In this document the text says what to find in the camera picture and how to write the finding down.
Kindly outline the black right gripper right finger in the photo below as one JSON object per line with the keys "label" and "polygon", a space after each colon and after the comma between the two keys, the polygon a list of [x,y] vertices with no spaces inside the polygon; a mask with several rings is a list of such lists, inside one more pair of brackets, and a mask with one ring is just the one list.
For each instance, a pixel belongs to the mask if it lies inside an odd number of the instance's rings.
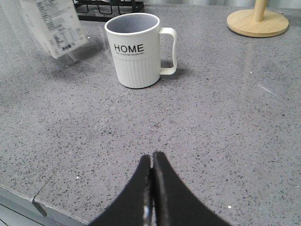
{"label": "black right gripper right finger", "polygon": [[153,154],[156,223],[158,226],[228,226],[201,203],[181,181],[163,152]]}

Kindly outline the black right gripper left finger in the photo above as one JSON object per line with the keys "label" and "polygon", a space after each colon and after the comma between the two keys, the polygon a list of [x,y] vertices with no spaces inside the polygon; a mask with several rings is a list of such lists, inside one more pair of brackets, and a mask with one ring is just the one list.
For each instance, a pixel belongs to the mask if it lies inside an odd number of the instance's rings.
{"label": "black right gripper left finger", "polygon": [[151,224],[151,158],[141,157],[123,191],[90,226],[149,226]]}

